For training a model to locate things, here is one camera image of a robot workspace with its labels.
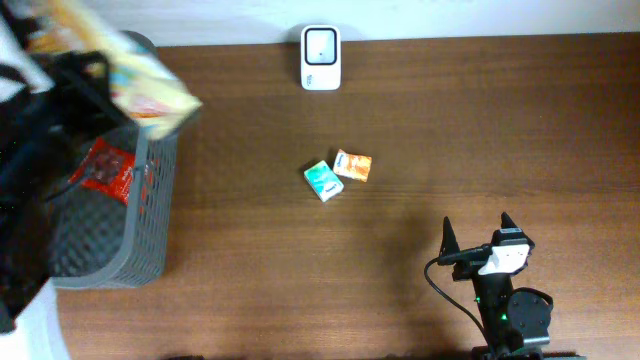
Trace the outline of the red Hacks candy bag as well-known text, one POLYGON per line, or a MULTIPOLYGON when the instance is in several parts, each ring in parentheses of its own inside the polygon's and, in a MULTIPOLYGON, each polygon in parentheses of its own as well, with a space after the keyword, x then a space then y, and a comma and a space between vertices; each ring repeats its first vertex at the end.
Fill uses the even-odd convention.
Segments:
POLYGON ((133 183, 135 156, 115 147, 102 137, 96 139, 79 167, 68 180, 128 204, 133 183))

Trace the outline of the yellow snack bag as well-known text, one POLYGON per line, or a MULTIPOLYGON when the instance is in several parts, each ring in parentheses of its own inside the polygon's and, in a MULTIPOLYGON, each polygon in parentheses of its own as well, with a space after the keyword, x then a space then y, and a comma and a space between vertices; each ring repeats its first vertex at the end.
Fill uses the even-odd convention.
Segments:
POLYGON ((38 30, 28 50, 40 54, 98 52, 109 63, 111 100, 151 140, 179 130, 202 106, 151 51, 117 30, 80 1, 26 3, 38 30))

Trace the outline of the orange tissue pack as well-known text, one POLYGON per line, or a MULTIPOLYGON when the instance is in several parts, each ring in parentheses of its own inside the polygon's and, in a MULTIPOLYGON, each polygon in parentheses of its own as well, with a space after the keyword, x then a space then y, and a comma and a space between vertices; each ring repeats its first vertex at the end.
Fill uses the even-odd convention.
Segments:
POLYGON ((333 164, 333 172, 338 176, 366 182, 371 171, 372 158, 350 154, 339 149, 333 164))

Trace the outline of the green tissue pack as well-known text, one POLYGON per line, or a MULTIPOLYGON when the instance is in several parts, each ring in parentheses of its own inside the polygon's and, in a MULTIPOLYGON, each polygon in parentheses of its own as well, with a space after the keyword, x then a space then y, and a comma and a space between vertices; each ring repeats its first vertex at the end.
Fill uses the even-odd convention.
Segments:
POLYGON ((306 169, 303 176, 322 202, 327 202, 344 189, 342 181, 324 160, 306 169))

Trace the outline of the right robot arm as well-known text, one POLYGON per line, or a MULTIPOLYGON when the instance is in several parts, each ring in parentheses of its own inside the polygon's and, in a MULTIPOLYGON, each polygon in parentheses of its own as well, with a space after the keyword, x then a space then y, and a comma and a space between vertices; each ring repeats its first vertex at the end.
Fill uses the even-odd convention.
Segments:
POLYGON ((515 288, 512 278, 528 265, 535 243, 507 213, 491 241, 462 250, 448 218, 436 258, 425 265, 451 266, 452 279, 470 281, 480 316, 471 320, 486 345, 471 350, 473 359, 578 359, 571 352, 546 353, 553 298, 536 289, 515 288))

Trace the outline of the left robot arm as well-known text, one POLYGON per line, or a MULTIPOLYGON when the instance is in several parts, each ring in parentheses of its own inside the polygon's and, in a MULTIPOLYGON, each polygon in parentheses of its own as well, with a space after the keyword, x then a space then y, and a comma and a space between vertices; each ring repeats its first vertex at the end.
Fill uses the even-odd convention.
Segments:
POLYGON ((47 268, 46 190, 76 147, 127 123, 112 102, 100 52, 31 56, 36 18, 1 5, 1 356, 66 359, 47 268))

